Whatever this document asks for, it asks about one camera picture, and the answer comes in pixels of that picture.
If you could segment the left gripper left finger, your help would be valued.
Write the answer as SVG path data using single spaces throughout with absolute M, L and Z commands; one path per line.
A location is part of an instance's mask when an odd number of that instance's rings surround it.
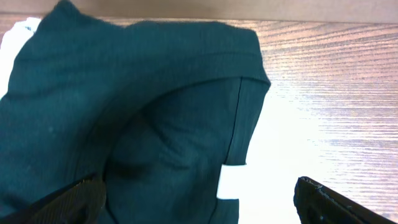
M 94 224 L 105 203 L 105 183 L 91 174 L 1 218 L 1 224 Z

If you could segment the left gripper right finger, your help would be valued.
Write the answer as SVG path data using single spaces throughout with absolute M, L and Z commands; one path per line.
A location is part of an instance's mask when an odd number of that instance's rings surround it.
M 302 224 L 396 224 L 306 176 L 295 185 L 294 205 Z

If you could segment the black t-shirt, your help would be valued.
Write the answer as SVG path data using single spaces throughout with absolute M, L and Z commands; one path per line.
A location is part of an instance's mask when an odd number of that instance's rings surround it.
M 236 224 L 220 170 L 245 164 L 269 87 L 253 30 L 121 27 L 60 1 L 1 100 L 1 215 L 97 173 L 100 223 Z

